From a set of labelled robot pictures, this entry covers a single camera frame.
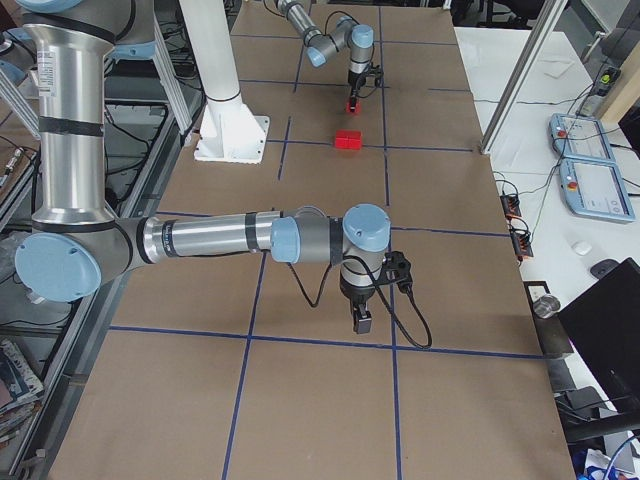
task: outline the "red block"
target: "red block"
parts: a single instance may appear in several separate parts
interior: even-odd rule
[[[338,130],[334,145],[341,150],[360,150],[362,148],[362,132],[358,130]]]

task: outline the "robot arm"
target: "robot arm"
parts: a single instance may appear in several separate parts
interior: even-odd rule
[[[384,210],[368,204],[351,208],[344,218],[302,207],[198,220],[117,219],[104,231],[31,235],[16,252],[16,270],[36,293],[71,302],[122,273],[169,258],[270,251],[277,262],[340,265],[354,330],[368,333],[371,277],[377,280],[383,271],[390,232]]]
[[[360,89],[367,77],[374,77],[375,85],[382,84],[382,69],[374,66],[373,28],[359,24],[353,17],[342,16],[330,34],[323,34],[309,18],[304,7],[297,0],[275,0],[276,8],[295,28],[307,47],[307,57],[314,67],[321,67],[336,54],[349,48],[349,75],[351,87],[347,111],[357,113]]]
[[[70,302],[118,275],[168,258],[270,251],[280,262],[340,265],[354,329],[366,333],[371,325],[366,302],[379,285],[410,282],[408,262],[385,253],[391,223],[373,205],[358,205],[342,219],[313,207],[188,221],[114,217],[104,200],[104,57],[122,45],[146,48],[153,39],[152,0],[18,1],[31,12],[25,29],[38,47],[43,203],[33,214],[34,234],[16,253],[16,270],[36,293]],[[350,46],[350,79],[352,72],[354,79],[361,77],[373,51],[370,27],[344,17],[325,36],[297,3],[280,2],[303,29],[311,55],[326,59]],[[185,11],[194,13],[192,6]],[[196,57],[209,60],[197,52]],[[233,70],[229,75],[235,78]],[[228,83],[236,87],[237,79]]]

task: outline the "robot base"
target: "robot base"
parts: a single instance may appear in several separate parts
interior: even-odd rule
[[[207,106],[195,159],[205,162],[260,163],[269,123],[269,117],[254,116],[244,104],[237,110],[213,114]]]

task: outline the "white wall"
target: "white wall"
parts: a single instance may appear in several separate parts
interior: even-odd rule
[[[582,0],[593,16],[607,30],[615,28],[629,0]]]

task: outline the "white table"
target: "white table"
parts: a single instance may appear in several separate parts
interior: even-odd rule
[[[484,132],[526,43],[528,32],[459,27],[456,35]],[[550,75],[554,69],[565,71],[559,76]],[[591,78],[569,40],[564,33],[554,32],[520,91],[518,102],[573,100],[589,85]],[[572,113],[580,102],[576,102]],[[504,174],[521,192],[544,185],[551,168],[558,161],[558,153],[549,140],[549,119],[554,113],[567,113],[571,106],[572,102],[515,105],[491,152],[494,171]],[[618,125],[605,124],[604,127],[609,131]],[[609,133],[608,137],[611,143],[629,145],[621,130]],[[640,159],[635,153],[623,149],[614,149],[614,153],[623,176],[640,183]],[[630,185],[627,187],[630,192],[640,193]],[[505,186],[505,191],[512,190]],[[531,228],[543,204],[544,193],[542,189],[520,197],[523,218]],[[632,202],[640,217],[640,202]],[[587,255],[580,256],[572,249],[579,241],[592,246]],[[623,225],[573,215],[564,202],[556,174],[535,231],[533,252],[534,258],[524,261],[520,268],[522,279],[546,281],[564,306],[596,282],[589,268],[600,260],[614,258],[622,261],[633,257],[640,262],[640,220]],[[607,398],[579,355],[569,356],[567,366],[577,388],[593,386],[602,398]],[[638,461],[636,471],[640,471]]]

